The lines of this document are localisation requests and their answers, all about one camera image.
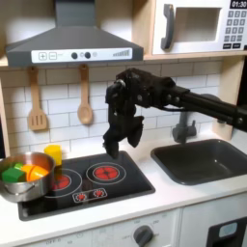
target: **microwave keypad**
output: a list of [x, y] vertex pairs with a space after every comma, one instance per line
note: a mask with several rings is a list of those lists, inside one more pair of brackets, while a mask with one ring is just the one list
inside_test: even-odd
[[225, 32], [224, 42], [238, 42], [234, 43], [224, 43], [223, 49], [238, 49], [241, 47], [245, 18], [247, 17], [247, 11], [232, 11], [228, 12], [227, 28]]

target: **microwave display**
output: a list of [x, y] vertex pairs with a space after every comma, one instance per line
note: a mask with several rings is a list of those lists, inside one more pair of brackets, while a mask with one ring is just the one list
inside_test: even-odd
[[247, 0], [232, 0], [230, 9], [247, 9]]

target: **cabinet door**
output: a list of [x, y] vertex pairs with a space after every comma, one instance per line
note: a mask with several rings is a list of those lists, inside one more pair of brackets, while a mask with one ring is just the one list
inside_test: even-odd
[[208, 229], [247, 216], [247, 193], [183, 209], [179, 247], [206, 247]]

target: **range hood knob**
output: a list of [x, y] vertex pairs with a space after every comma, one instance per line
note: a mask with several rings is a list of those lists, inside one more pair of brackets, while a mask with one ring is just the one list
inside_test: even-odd
[[85, 53], [85, 57], [86, 57], [87, 59], [90, 59], [90, 58], [91, 58], [90, 52], [86, 52], [86, 53]]
[[78, 55], [77, 55], [77, 53], [73, 52], [73, 53], [71, 54], [71, 57], [72, 57], [73, 59], [77, 59], [77, 58], [78, 58]]

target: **white tile backsplash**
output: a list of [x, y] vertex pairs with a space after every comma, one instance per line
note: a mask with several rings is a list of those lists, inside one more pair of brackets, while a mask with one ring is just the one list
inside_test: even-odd
[[62, 153], [70, 152], [70, 142], [69, 141], [32, 145], [32, 146], [30, 146], [30, 151], [43, 152], [43, 150], [51, 144], [52, 145], [60, 145]]
[[207, 87], [218, 87], [220, 86], [220, 73], [209, 74], [206, 80]]
[[8, 133], [17, 133], [28, 131], [26, 118], [7, 120]]
[[178, 86], [188, 89], [205, 87], [206, 75], [178, 77], [176, 83]]
[[162, 65], [161, 76], [189, 76], [193, 73], [193, 63], [164, 64]]
[[[107, 82], [91, 82], [89, 86], [90, 96], [105, 96]], [[69, 97], [81, 97], [81, 84], [69, 85]]]
[[[68, 98], [68, 85], [49, 85], [49, 86], [40, 86], [40, 99], [61, 99]], [[31, 101], [31, 88], [25, 88], [26, 101]]]
[[69, 126], [69, 113], [48, 115], [47, 118], [49, 128]]
[[[29, 86], [29, 78], [26, 70], [0, 71], [3, 88]], [[45, 85], [45, 70], [39, 70], [39, 85]]]
[[51, 142], [60, 142], [85, 137], [89, 137], [89, 128], [86, 125], [50, 129]]
[[195, 63], [194, 74], [213, 74], [220, 73], [222, 69], [222, 62], [201, 62]]
[[[157, 76], [172, 76], [179, 86], [190, 88], [194, 93], [217, 96], [221, 66], [220, 60], [208, 58], [91, 64], [89, 102], [94, 110], [94, 120], [90, 125], [82, 124], [77, 117], [81, 104], [78, 65], [40, 67], [41, 107], [49, 125], [47, 130], [37, 132], [28, 128], [27, 117], [32, 102], [26, 70], [1, 69], [11, 152], [43, 151], [51, 143], [61, 145], [63, 153], [79, 151], [84, 155], [88, 151], [93, 153], [94, 149], [105, 152], [102, 135], [109, 127], [105, 92], [117, 74], [127, 68], [144, 69]], [[141, 115], [145, 117], [142, 141], [169, 138], [172, 127], [179, 120], [179, 114], [137, 106], [136, 116]], [[201, 132], [212, 127], [212, 118], [203, 114], [191, 113], [189, 122], [193, 120], [197, 121], [197, 128]]]
[[3, 97], [5, 103], [16, 103], [25, 101], [24, 88], [4, 88]]

